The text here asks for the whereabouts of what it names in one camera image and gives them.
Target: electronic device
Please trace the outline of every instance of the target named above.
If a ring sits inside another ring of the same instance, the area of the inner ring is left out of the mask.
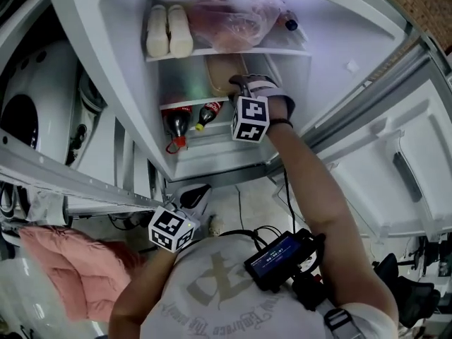
[[[301,273],[299,265],[317,251],[317,258],[308,271],[312,272],[320,263],[323,253],[324,235],[313,236],[301,229],[296,234],[284,232],[275,241],[244,262],[246,271],[259,289],[277,292],[289,278]]]

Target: glove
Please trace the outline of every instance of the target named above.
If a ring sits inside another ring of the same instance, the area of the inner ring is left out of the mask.
[[[233,103],[239,95],[250,98],[256,98],[260,95],[268,98],[270,119],[289,119],[292,116],[295,102],[269,76],[258,74],[233,76],[229,79],[229,82],[240,87],[240,94],[234,96]]]

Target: pink towel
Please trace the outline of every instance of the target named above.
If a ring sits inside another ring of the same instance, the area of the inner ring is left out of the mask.
[[[19,232],[72,321],[109,321],[113,304],[144,259],[123,242],[99,242],[77,230],[29,226]]]

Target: person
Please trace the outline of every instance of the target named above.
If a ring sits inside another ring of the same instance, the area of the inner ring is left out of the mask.
[[[270,119],[287,118],[281,97],[269,99],[268,110]],[[365,338],[397,338],[396,302],[369,263],[339,186],[289,124],[271,125],[267,134],[306,224],[326,236],[320,269],[333,304]],[[322,315],[291,290],[257,288],[243,265],[255,253],[240,234],[204,239],[179,255],[159,249],[116,301],[109,339],[332,338]]]

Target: white plastic container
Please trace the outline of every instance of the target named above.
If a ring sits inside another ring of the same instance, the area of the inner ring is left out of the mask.
[[[189,28],[189,19],[180,5],[173,5],[168,11],[169,31],[171,42],[169,50],[175,58],[189,57],[193,51],[193,38]]]
[[[167,10],[163,5],[155,5],[150,10],[146,49],[152,58],[168,54]]]

